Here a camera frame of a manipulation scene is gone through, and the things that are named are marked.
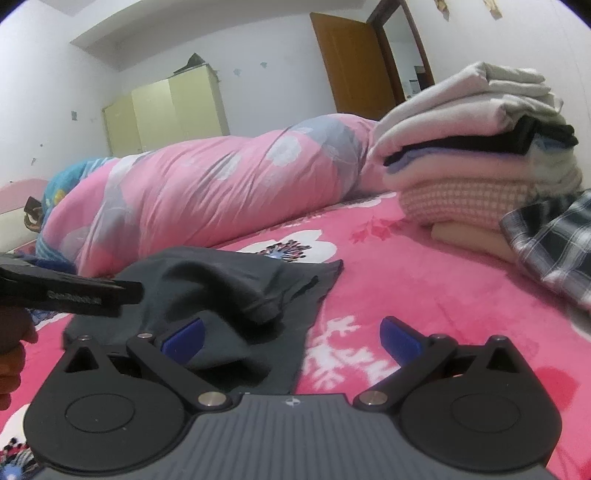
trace dark gray cloth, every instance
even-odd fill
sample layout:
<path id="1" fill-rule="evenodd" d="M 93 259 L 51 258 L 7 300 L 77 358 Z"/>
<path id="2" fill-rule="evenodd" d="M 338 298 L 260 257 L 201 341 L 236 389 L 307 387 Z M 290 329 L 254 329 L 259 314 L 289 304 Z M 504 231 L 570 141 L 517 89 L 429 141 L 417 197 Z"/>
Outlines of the dark gray cloth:
<path id="1" fill-rule="evenodd" d="M 175 247 L 126 268 L 117 280 L 141 281 L 145 298 L 120 318 L 75 316 L 64 344 L 91 335 L 121 350 L 142 332 L 158 336 L 204 315 L 204 347 L 186 365 L 229 393 L 293 392 L 306 334 L 342 261 L 287 263 L 258 254 Z"/>

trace cabinet door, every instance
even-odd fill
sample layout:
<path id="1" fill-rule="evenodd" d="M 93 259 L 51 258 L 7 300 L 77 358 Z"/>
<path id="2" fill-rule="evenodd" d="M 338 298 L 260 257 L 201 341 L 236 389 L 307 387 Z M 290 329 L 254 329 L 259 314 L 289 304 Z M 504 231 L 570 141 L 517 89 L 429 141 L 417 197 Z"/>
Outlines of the cabinet door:
<path id="1" fill-rule="evenodd" d="M 103 110 L 109 145 L 114 157 L 124 157 L 142 152 L 138 126 L 135 122 L 131 95 L 117 100 Z"/>
<path id="2" fill-rule="evenodd" d="M 168 84 L 185 139 L 228 134 L 220 124 L 208 65 L 171 77 Z"/>
<path id="3" fill-rule="evenodd" d="M 168 80 L 136 88 L 131 96 L 144 151 L 184 140 L 170 96 Z"/>

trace ribbed gray surface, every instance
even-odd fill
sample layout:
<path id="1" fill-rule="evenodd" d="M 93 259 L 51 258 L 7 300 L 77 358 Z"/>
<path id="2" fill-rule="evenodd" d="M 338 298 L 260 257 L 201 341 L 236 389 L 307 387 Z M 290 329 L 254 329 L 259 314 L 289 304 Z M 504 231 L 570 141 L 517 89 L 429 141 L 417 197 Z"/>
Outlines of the ribbed gray surface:
<path id="1" fill-rule="evenodd" d="M 73 480 L 46 469 L 35 480 Z M 390 420 L 342 395 L 245 395 L 203 415 L 166 457 L 111 480 L 551 480 L 542 467 L 485 476 L 442 465 L 410 446 Z"/>

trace metal screw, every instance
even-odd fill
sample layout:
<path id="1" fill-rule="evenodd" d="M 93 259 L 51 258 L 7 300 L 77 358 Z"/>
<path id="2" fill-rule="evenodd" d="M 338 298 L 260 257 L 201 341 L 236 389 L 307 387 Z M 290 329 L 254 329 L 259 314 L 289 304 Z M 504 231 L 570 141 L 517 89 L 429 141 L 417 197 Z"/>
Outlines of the metal screw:
<path id="1" fill-rule="evenodd" d="M 219 407 L 226 403 L 227 396 L 222 392 L 205 392 L 198 396 L 197 401 L 205 407 Z"/>
<path id="2" fill-rule="evenodd" d="M 359 401 L 369 407 L 384 405 L 388 401 L 388 396 L 384 392 L 368 390 L 359 395 Z"/>

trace pink headboard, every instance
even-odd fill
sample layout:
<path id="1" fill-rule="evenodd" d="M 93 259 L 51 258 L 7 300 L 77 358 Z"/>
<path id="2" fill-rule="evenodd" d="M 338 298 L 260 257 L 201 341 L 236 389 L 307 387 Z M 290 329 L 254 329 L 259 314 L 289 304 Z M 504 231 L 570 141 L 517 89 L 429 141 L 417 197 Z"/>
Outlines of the pink headboard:
<path id="1" fill-rule="evenodd" d="M 41 200 L 47 180 L 28 179 L 14 181 L 0 188 L 0 215 L 23 208 L 29 197 Z"/>

